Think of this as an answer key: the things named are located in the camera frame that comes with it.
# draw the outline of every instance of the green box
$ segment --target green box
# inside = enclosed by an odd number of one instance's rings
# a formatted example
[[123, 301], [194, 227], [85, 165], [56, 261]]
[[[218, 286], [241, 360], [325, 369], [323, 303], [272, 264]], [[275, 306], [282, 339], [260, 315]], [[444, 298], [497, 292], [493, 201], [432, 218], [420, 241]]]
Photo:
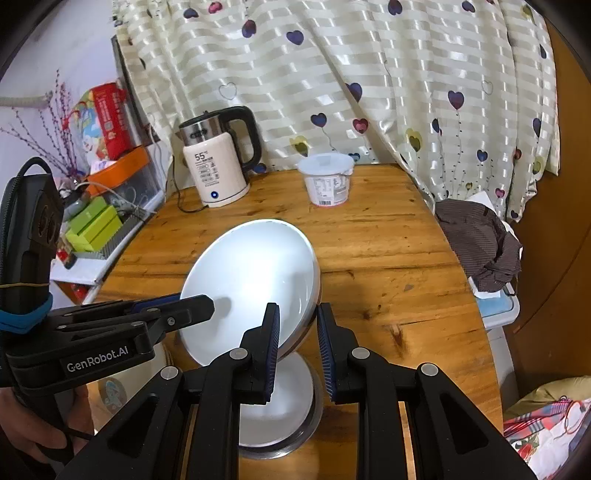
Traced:
[[91, 247], [90, 251], [96, 252], [103, 248], [105, 244], [109, 240], [111, 240], [111, 237], [113, 237], [113, 235], [117, 233], [117, 230], [119, 230], [122, 225], [123, 224], [121, 223], [121, 220], [119, 220], [119, 217], [115, 215], [115, 218], [113, 218], [107, 224], [107, 226], [103, 228], [101, 232], [96, 237], [94, 237], [91, 242], [89, 242]]
[[121, 226], [115, 207], [109, 205], [80, 232], [75, 233], [70, 228], [66, 238], [77, 252], [96, 252], [105, 246]]
[[83, 238], [87, 243], [90, 243], [116, 216], [117, 210], [115, 210], [115, 207], [112, 205], [109, 205], [105, 210], [95, 216], [93, 220], [78, 233], [78, 236]]
[[73, 233], [80, 233], [100, 212], [107, 208], [103, 197], [96, 197], [88, 206], [70, 220], [70, 229]]

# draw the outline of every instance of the kettle handle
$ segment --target kettle handle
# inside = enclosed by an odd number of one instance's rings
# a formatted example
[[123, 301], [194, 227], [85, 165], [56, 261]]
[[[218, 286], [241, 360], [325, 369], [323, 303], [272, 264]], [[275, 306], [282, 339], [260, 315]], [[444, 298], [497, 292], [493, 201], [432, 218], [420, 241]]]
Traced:
[[232, 120], [242, 120], [248, 129], [248, 136], [251, 137], [252, 143], [252, 158], [241, 164], [242, 171], [246, 172], [252, 170], [261, 161], [262, 148], [261, 139], [256, 129], [255, 116], [252, 111], [246, 106], [231, 106], [225, 108], [219, 115], [220, 123], [226, 131], [229, 131], [229, 123]]

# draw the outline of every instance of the striped curtain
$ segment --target striped curtain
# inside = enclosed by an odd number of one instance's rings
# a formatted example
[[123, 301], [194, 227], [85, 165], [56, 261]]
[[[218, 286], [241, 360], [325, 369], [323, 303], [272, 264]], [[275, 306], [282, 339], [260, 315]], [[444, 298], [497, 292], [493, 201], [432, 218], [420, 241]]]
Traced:
[[398, 163], [431, 202], [485, 191], [515, 220], [544, 170], [558, 173], [553, 52], [521, 0], [115, 0], [113, 10], [142, 107], [175, 152], [182, 121], [246, 105], [267, 170], [338, 150]]

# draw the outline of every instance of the electric kettle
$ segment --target electric kettle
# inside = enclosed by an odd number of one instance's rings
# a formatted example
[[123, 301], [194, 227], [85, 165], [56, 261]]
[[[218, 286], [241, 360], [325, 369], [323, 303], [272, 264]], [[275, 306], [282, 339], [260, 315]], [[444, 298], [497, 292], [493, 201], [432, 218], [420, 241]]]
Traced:
[[[252, 143], [252, 158], [243, 163], [238, 139], [230, 127], [233, 120], [246, 124]], [[180, 124], [183, 153], [201, 201], [221, 207], [244, 197], [250, 189], [247, 172], [261, 161], [261, 140], [255, 117], [245, 106], [231, 106]]]

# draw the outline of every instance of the rubber band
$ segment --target rubber band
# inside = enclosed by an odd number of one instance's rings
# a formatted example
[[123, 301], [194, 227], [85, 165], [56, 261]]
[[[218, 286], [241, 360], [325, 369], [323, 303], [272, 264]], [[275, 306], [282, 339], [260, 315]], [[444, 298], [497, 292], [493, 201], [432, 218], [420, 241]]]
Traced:
[[11, 287], [48, 287], [49, 283], [7, 283], [5, 285], [0, 285], [0, 288], [11, 288]]

